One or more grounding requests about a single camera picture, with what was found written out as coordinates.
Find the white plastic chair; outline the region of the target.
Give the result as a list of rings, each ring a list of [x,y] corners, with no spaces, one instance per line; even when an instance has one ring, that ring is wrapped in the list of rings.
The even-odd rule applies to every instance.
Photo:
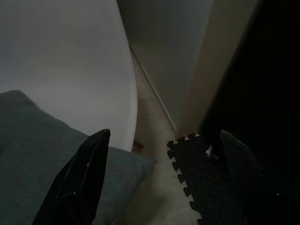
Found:
[[[116,0],[0,0],[0,93],[131,151],[137,88]]]

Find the black foam puzzle mat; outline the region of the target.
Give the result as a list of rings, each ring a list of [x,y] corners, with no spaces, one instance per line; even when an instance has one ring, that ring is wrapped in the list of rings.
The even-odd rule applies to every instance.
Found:
[[[200,133],[170,140],[167,155],[173,159],[178,179],[185,182],[190,206],[200,213],[197,225],[253,225],[237,197],[228,172],[206,155],[209,145]]]

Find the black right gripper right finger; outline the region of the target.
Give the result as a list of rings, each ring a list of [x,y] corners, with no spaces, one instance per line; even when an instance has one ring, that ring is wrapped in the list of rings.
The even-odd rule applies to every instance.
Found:
[[[227,167],[251,225],[300,225],[300,187],[263,169],[249,147],[221,130]]]

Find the black cabinet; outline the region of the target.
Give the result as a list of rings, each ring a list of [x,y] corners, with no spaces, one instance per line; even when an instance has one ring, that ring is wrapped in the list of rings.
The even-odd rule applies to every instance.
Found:
[[[203,125],[245,143],[274,190],[300,206],[300,0],[262,0]]]

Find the white wardrobe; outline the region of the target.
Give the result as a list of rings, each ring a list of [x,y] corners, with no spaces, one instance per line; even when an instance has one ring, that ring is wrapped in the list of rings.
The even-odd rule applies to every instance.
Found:
[[[117,0],[129,45],[179,129],[214,0]]]

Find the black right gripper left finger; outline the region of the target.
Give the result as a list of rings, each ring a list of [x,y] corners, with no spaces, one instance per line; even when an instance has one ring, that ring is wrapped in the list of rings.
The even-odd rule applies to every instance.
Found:
[[[110,130],[89,136],[55,177],[32,225],[91,225],[103,188]]]

